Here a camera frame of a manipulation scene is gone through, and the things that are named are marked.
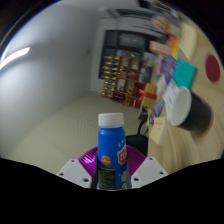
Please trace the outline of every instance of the table surface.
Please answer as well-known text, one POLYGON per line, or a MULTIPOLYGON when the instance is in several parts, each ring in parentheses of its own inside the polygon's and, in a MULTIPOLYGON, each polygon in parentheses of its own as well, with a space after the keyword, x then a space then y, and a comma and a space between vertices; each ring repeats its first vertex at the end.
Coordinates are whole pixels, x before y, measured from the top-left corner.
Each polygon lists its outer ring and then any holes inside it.
MULTIPOLYGON (((194 137, 190 132, 169 124, 162 145, 157 145, 149 138, 148 156, 155 157, 169 174, 190 165, 219 159, 224 149, 223 67, 215 49, 203 31, 190 19, 182 16, 186 23, 197 31, 197 45, 190 61, 197 68, 197 74, 191 89, 211 106, 214 117, 209 132, 204 136, 194 137), (210 53, 216 57, 220 66, 221 76, 216 83, 210 82, 206 75, 206 57, 210 53)), ((181 51, 178 57, 188 61, 181 51)), ((165 114, 164 106, 161 116, 165 114)))

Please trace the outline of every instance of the white wall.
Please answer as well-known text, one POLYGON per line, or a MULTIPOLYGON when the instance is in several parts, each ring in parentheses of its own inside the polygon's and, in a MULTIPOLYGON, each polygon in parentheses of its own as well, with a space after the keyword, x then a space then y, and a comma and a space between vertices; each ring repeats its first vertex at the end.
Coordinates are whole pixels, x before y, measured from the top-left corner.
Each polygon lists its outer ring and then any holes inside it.
POLYGON ((148 35, 152 35, 155 37, 162 37, 161 34, 153 32, 151 30, 143 29, 147 26, 153 27, 151 21, 147 21, 144 19, 137 19, 137 18, 119 18, 118 22, 116 23, 114 19, 101 19, 98 22, 97 32, 95 36, 94 42, 94 49, 93 49, 93 59, 92 59, 92 66, 91 66, 91 90, 94 92, 102 92, 103 88, 103 80, 99 79, 99 69, 101 63, 101 56, 102 56, 102 48, 104 43, 104 37, 106 30, 126 30, 138 33, 144 33, 148 35))
POLYGON ((11 41, 6 57, 30 47, 0 71, 0 154, 48 116, 90 90, 97 20, 59 3, 30 20, 11 41))

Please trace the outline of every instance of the book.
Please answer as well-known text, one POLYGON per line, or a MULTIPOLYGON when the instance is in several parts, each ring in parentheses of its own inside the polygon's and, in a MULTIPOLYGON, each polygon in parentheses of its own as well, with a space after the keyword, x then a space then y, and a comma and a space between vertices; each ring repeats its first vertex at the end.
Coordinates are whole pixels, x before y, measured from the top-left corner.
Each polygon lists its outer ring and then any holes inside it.
POLYGON ((180 41, 179 37, 169 34, 169 53, 175 60, 177 60, 179 41, 180 41))
POLYGON ((172 111, 176 96, 178 94, 178 91, 179 91, 179 88, 177 87, 175 81, 171 80, 165 94, 163 95, 165 108, 166 108, 166 118, 168 121, 170 121, 171 119, 171 111, 172 111))
POLYGON ((182 34, 179 48, 183 51, 188 61, 191 61, 197 43, 197 31, 190 25, 182 23, 182 34))
POLYGON ((170 80, 173 79, 176 63, 177 61, 173 58, 172 55, 169 55, 168 58, 166 59, 165 65, 163 67, 163 74, 165 76, 167 85, 169 84, 170 80))
POLYGON ((163 143, 166 131, 168 128, 168 121, 165 117, 158 117, 154 119, 154 125, 150 133, 150 138, 161 145, 163 143))
POLYGON ((161 99, 161 100, 156 100, 155 104, 154 104, 154 107, 150 113, 150 116, 149 116, 149 123, 150 124, 154 124, 154 119, 156 117, 159 117, 162 110, 163 110, 163 106, 164 106, 164 100, 161 99))
POLYGON ((192 64, 178 58, 176 69, 174 71, 173 79, 178 87, 184 86, 188 89, 191 88, 195 74, 196 67, 192 64))

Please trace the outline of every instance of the white cup lid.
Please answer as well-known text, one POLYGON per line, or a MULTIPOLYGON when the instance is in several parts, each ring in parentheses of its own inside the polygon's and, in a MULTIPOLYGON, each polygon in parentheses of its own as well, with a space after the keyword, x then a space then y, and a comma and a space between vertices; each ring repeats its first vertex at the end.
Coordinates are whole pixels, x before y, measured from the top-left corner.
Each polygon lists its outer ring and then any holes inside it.
POLYGON ((99 114, 98 124, 102 128, 119 128, 124 125, 123 113, 99 114))

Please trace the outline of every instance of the packaging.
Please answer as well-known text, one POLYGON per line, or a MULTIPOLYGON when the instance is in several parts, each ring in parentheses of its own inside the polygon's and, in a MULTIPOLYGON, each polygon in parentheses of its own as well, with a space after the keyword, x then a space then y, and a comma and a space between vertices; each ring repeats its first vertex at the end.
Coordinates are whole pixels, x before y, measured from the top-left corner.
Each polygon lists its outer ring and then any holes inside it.
POLYGON ((139 90, 141 93, 140 101, 142 101, 142 106, 152 109, 157 97, 157 86, 151 83, 147 83, 144 91, 139 90))
POLYGON ((166 46, 164 44, 160 44, 160 43, 155 42, 155 41, 150 41, 149 49, 152 52, 155 52, 155 53, 159 53, 159 54, 163 54, 163 55, 168 55, 169 54, 169 47, 168 46, 166 46))

